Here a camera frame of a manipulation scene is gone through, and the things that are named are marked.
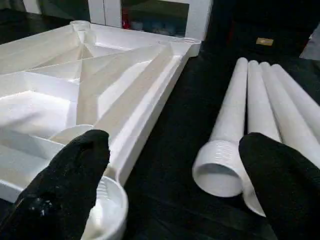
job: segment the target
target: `black tabletop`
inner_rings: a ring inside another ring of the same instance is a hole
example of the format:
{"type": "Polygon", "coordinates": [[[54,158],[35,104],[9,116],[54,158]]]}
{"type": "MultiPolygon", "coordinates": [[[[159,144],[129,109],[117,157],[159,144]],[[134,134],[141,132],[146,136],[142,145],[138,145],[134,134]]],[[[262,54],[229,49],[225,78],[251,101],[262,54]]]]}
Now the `black tabletop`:
{"type": "MultiPolygon", "coordinates": [[[[55,17],[1,10],[0,43],[68,23],[55,17]]],[[[129,212],[124,239],[276,239],[267,219],[248,210],[241,196],[209,195],[192,178],[193,162],[209,139],[239,57],[281,64],[320,103],[320,68],[316,62],[205,43],[199,56],[186,64],[125,185],[129,212]]],[[[0,201],[2,213],[8,206],[0,201]]]]}

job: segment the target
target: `gloved hand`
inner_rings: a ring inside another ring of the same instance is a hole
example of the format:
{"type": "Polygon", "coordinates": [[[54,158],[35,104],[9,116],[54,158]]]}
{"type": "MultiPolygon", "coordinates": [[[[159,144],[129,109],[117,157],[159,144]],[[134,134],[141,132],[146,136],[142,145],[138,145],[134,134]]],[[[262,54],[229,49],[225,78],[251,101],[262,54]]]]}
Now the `gloved hand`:
{"type": "Polygon", "coordinates": [[[297,150],[260,133],[244,136],[239,153],[278,239],[318,239],[320,170],[297,150]]]}
{"type": "Polygon", "coordinates": [[[73,139],[18,196],[0,225],[1,240],[80,240],[109,163],[109,134],[73,139]]]}

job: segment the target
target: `white plastic tray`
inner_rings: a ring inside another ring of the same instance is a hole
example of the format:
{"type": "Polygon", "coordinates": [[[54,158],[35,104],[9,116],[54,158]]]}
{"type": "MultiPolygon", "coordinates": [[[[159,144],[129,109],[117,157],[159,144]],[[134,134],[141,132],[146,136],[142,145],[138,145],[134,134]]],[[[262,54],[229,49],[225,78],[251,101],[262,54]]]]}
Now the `white plastic tray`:
{"type": "Polygon", "coordinates": [[[1,187],[23,189],[89,129],[110,133],[105,175],[124,185],[200,45],[85,21],[0,45],[1,187]]]}

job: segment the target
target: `red object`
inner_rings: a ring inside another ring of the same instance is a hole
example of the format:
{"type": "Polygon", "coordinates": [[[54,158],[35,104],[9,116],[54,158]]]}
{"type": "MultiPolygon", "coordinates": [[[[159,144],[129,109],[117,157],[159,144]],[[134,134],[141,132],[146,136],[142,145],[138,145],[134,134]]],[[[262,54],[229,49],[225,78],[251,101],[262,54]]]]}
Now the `red object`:
{"type": "Polygon", "coordinates": [[[232,40],[232,38],[234,37],[234,32],[235,32],[235,22],[232,21],[231,27],[230,27],[230,31],[228,33],[228,37],[226,40],[226,43],[229,44],[232,40]]]}
{"type": "Polygon", "coordinates": [[[122,28],[130,29],[129,14],[126,8],[122,9],[122,28]]]}

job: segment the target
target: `white plastic pipe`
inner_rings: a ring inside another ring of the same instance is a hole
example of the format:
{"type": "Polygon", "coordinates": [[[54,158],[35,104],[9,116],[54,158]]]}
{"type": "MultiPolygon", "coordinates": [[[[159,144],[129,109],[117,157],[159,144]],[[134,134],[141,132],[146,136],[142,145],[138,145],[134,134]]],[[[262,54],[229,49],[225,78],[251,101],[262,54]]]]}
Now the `white plastic pipe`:
{"type": "Polygon", "coordinates": [[[247,72],[248,61],[239,58],[210,140],[200,149],[192,167],[196,184],[218,197],[240,194],[247,176],[238,151],[244,134],[247,72]]]}
{"type": "MultiPolygon", "coordinates": [[[[249,133],[262,133],[278,142],[281,141],[265,84],[262,79],[261,68],[255,60],[250,61],[248,64],[247,109],[249,133]]],[[[249,209],[260,216],[266,216],[249,178],[243,181],[242,196],[249,209]]]]}
{"type": "Polygon", "coordinates": [[[280,65],[272,69],[320,143],[320,106],[280,65]]]}
{"type": "Polygon", "coordinates": [[[262,77],[283,142],[298,150],[315,166],[320,168],[320,145],[316,137],[270,65],[267,62],[263,62],[260,66],[262,67],[262,77]]]}

